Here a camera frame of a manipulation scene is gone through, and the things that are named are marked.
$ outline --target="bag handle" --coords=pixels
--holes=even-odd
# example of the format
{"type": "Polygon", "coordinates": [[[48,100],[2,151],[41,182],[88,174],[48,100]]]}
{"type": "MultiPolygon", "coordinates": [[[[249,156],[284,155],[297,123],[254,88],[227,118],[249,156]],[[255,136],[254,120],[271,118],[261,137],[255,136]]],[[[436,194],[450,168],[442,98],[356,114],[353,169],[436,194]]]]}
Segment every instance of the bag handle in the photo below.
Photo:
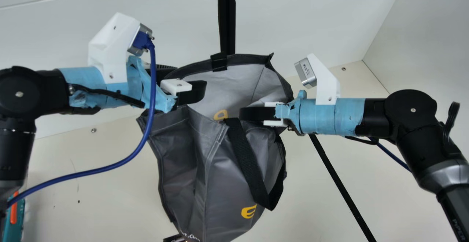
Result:
{"type": "Polygon", "coordinates": [[[277,206],[283,192],[283,179],[285,178],[286,163],[280,169],[277,181],[271,192],[268,194],[263,182],[262,172],[259,168],[258,160],[254,155],[251,145],[246,138],[246,132],[241,126],[239,118],[225,119],[229,126],[228,138],[233,146],[234,155],[238,160],[239,167],[248,182],[249,189],[254,201],[268,210],[273,210],[277,206]]]}

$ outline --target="yellow logo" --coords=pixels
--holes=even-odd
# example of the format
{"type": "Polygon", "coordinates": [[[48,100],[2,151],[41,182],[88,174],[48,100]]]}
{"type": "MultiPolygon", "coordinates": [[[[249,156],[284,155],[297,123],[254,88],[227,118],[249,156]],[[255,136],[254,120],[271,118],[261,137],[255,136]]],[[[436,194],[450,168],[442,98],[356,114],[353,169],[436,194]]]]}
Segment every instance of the yellow logo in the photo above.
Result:
{"type": "Polygon", "coordinates": [[[225,118],[228,118],[228,111],[220,110],[218,111],[214,116],[213,119],[218,121],[218,120],[224,120],[225,118]]]}
{"type": "Polygon", "coordinates": [[[254,217],[254,213],[256,212],[256,207],[258,205],[254,205],[252,207],[246,207],[241,210],[241,215],[242,217],[246,219],[251,219],[254,217]]]}

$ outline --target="gray tote bag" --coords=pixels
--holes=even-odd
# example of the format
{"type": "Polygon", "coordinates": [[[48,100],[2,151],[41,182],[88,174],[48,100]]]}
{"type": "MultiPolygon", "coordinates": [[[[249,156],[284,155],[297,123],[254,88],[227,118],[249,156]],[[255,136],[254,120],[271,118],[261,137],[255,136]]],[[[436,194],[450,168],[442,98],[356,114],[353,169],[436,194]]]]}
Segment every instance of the gray tote bag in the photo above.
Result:
{"type": "MultiPolygon", "coordinates": [[[[149,144],[158,160],[161,202],[190,242],[229,242],[273,210],[286,177],[284,128],[240,121],[240,108],[293,100],[272,55],[205,60],[165,78],[207,82],[204,98],[154,116],[149,144]]],[[[147,116],[137,119],[144,129],[147,116]]]]}

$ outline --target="light blue tape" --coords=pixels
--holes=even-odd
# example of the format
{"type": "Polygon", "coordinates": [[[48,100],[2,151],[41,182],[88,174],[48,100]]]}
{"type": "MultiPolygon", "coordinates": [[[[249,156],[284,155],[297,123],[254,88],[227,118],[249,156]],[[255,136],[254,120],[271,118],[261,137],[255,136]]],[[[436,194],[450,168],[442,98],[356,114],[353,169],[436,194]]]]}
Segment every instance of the light blue tape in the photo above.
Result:
{"type": "Polygon", "coordinates": [[[335,134],[355,136],[365,113],[365,98],[339,98],[335,103],[335,134]]]}
{"type": "MultiPolygon", "coordinates": [[[[145,103],[145,107],[148,108],[149,106],[149,91],[151,87],[151,77],[146,72],[145,68],[143,67],[142,59],[136,56],[130,56],[129,60],[127,61],[127,67],[131,67],[134,65],[140,74],[140,81],[143,85],[143,93],[140,98],[142,102],[145,103]]],[[[156,87],[156,105],[155,109],[161,110],[164,113],[171,111],[174,104],[176,104],[177,96],[174,95],[167,95],[159,86],[156,87]]]]}
{"type": "MultiPolygon", "coordinates": [[[[59,69],[67,83],[83,85],[90,89],[106,89],[101,72],[96,67],[63,68],[59,69]]],[[[83,91],[76,91],[69,97],[71,107],[100,107],[104,108],[107,96],[90,95],[83,91]]]]}
{"type": "Polygon", "coordinates": [[[354,136],[364,110],[365,99],[339,98],[335,105],[316,105],[302,90],[291,103],[277,105],[275,117],[291,120],[304,134],[354,136]]]}
{"type": "MultiPolygon", "coordinates": [[[[90,89],[106,89],[141,100],[145,107],[149,106],[149,91],[151,78],[143,67],[142,60],[135,56],[130,56],[127,61],[127,83],[105,84],[101,72],[96,67],[82,68],[62,68],[59,69],[64,75],[67,83],[83,85],[90,89]]],[[[155,109],[165,113],[171,111],[176,103],[176,96],[167,95],[157,86],[155,109]]],[[[94,95],[83,91],[76,91],[69,98],[72,107],[88,108],[99,107],[115,108],[126,105],[125,102],[105,95],[94,95]]]]}

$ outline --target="metal screw head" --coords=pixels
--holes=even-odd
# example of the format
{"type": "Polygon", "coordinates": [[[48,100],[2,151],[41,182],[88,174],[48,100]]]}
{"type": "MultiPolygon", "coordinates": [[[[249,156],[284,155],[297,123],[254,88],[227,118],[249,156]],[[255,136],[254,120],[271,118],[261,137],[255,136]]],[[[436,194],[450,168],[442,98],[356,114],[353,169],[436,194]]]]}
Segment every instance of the metal screw head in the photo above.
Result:
{"type": "Polygon", "coordinates": [[[70,92],[70,95],[73,95],[75,93],[75,88],[73,88],[72,85],[69,85],[69,92],[70,92]]]}

